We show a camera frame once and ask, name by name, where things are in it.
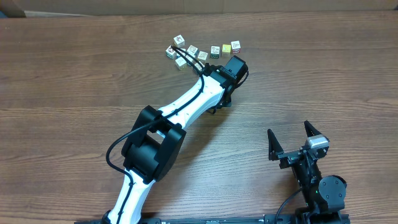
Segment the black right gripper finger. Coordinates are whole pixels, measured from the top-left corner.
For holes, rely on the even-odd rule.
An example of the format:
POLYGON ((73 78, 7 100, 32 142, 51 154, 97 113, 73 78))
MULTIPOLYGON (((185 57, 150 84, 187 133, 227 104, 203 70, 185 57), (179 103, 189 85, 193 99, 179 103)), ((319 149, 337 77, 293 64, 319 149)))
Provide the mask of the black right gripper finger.
POLYGON ((308 120, 304 121, 304 126, 308 138, 321 134, 308 120))
POLYGON ((271 129, 267 130, 267 137, 269 142, 269 160, 279 160, 279 156, 284 153, 282 146, 271 129))

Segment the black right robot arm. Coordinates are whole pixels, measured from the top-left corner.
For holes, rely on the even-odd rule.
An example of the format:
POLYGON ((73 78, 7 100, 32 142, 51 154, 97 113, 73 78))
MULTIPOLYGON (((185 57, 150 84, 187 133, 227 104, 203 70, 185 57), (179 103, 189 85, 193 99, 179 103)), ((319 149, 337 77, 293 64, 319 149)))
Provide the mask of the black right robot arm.
POLYGON ((289 196, 274 216, 274 223, 348 224, 349 216, 342 214, 345 208, 347 183, 338 175, 322 176, 317 162, 327 155, 330 140, 309 121, 304 122, 307 140, 298 150, 284 152, 271 129, 267 130, 269 160, 279 161, 281 169, 291 168, 299 189, 289 196), (299 193, 306 206, 297 208, 293 215, 284 218, 285 205, 299 193))

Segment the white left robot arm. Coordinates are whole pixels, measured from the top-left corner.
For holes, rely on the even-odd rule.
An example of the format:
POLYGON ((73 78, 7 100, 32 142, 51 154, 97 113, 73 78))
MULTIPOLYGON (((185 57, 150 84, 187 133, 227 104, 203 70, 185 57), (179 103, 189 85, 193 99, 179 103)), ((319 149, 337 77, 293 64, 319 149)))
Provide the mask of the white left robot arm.
POLYGON ((124 174, 124 181, 114 208, 104 214, 102 223, 138 223, 149 191, 173 166, 186 128, 207 110, 231 106, 231 94, 246 80, 249 69, 244 60, 234 56, 225 66, 204 65, 199 79, 174 102, 159 109, 146 106, 131 131, 110 145, 123 142, 123 167, 108 165, 124 174))

